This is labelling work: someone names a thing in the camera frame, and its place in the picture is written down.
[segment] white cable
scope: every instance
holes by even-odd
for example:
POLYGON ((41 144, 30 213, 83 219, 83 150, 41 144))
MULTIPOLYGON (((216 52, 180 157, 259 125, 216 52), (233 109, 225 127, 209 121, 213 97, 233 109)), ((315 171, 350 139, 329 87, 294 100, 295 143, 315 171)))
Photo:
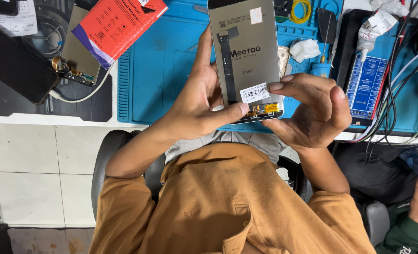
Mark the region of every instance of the white cable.
POLYGON ((81 102, 81 101, 85 101, 86 99, 88 99, 89 97, 93 96, 104 84, 105 80, 107 79, 107 77, 109 76, 110 70, 112 69, 112 66, 109 67, 109 69, 107 70, 107 73, 105 73, 104 78, 102 79, 102 81, 99 83, 99 86, 96 87, 96 89, 94 91, 92 91, 89 95, 83 97, 82 99, 78 99, 78 100, 67 100, 65 98, 63 98, 59 93, 57 93, 55 90, 50 90, 49 94, 54 97, 55 99, 59 99, 62 100, 64 102, 69 102, 69 103, 77 103, 77 102, 81 102))
MULTIPOLYGON (((418 54, 413 58, 413 59, 411 59, 411 61, 409 61, 399 72, 398 72, 398 74, 397 74, 397 76, 394 78, 394 79, 392 79, 392 82, 391 82, 391 87, 392 87, 392 85, 395 83, 395 81, 398 79, 398 77, 400 77, 400 75, 405 71, 405 69, 412 63, 412 62, 414 62, 416 59, 418 58, 418 54)), ((385 93, 385 97, 387 97, 389 95, 389 89, 386 89, 386 93, 385 93)), ((376 121, 377 121, 377 119, 378 119, 378 117, 376 116, 373 120, 372 120, 372 125, 371 126, 369 126, 369 127, 367 127, 367 129, 364 131, 364 133, 361 135, 361 136, 359 136, 358 138, 356 138, 356 139, 354 139, 354 140, 351 140, 351 141, 347 141, 347 142, 358 142, 359 140, 361 140, 362 138, 364 138, 369 132, 370 132, 370 130, 372 129, 372 127, 374 126, 374 124, 376 123, 376 121)))

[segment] qr code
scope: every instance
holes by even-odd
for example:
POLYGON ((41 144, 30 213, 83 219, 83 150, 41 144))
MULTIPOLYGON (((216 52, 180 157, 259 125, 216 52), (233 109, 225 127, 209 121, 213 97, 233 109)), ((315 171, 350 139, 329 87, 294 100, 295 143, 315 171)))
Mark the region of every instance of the qr code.
POLYGON ((97 36, 99 37, 99 39, 102 40, 102 39, 104 39, 105 34, 102 31, 100 31, 100 32, 97 33, 97 36))

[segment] yellow wire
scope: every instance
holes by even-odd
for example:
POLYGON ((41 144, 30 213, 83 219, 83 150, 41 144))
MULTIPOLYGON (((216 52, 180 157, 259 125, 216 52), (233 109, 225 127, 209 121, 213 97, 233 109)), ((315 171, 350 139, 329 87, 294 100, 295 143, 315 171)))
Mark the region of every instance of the yellow wire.
POLYGON ((311 16, 311 3, 309 2, 309 0, 295 0, 293 2, 291 18, 290 18, 291 21, 293 21, 296 24, 302 24, 308 21, 310 16, 311 16), (303 6, 303 11, 305 12, 305 14, 303 15, 302 18, 298 18, 297 16, 295 16, 295 6, 297 4, 302 4, 303 6))

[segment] white desk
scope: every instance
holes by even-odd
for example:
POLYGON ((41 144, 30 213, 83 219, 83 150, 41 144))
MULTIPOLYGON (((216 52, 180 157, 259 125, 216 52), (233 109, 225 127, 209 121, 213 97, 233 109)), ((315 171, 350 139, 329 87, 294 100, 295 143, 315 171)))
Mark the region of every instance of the white desk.
MULTIPOLYGON (((364 9, 370 10, 370 1, 369 0, 345 0, 344 6, 342 9, 343 13, 350 11, 351 9, 364 9)), ((40 115, 40 114, 23 114, 23 113, 14 113, 9 117, 0 117, 0 123, 16 123, 16 124, 43 124, 43 125, 71 125, 71 126, 104 126, 104 127, 147 127, 147 125, 142 124, 129 124, 129 123, 120 123, 116 119, 117 115, 117 87, 118 87, 118 62, 115 62, 114 66, 110 71, 112 76, 112 118, 105 123, 101 122, 88 122, 83 121, 79 117, 69 117, 69 116, 53 116, 53 115, 40 115)), ((360 136, 358 133, 342 132, 339 134, 337 140, 353 140, 354 138, 360 136)), ((373 141, 377 141, 382 138, 381 135, 376 135, 373 141)), ((407 137, 400 136, 389 136, 388 140, 390 142, 400 143, 406 141, 407 137)))

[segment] phone display back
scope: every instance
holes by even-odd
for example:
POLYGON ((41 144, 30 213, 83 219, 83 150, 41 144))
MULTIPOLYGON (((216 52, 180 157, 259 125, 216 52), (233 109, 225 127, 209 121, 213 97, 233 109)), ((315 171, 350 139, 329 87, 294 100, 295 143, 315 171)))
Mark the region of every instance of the phone display back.
POLYGON ((209 0, 207 6, 224 104, 263 109, 274 103, 272 113, 260 111, 236 123, 279 118, 283 97, 267 91, 267 84, 280 81, 273 0, 209 0))

